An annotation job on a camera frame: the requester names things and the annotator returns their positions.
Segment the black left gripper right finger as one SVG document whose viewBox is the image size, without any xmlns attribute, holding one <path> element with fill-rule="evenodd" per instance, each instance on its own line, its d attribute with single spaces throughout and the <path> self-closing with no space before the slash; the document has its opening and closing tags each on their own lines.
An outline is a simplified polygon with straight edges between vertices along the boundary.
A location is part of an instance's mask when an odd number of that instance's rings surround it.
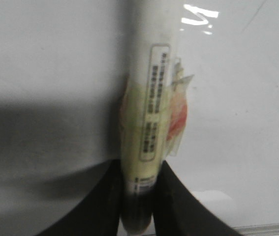
<svg viewBox="0 0 279 236">
<path fill-rule="evenodd" d="M 153 216 L 157 236 L 240 235 L 204 207 L 166 161 L 155 185 Z"/>
</svg>

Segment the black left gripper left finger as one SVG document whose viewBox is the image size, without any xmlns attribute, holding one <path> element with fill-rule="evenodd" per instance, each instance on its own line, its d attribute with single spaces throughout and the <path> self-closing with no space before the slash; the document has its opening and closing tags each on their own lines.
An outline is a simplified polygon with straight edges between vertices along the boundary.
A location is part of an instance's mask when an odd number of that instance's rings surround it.
<svg viewBox="0 0 279 236">
<path fill-rule="evenodd" d="M 92 191 L 67 215 L 40 233 L 41 236 L 116 236 L 123 178 L 119 160 L 113 160 Z"/>
</svg>

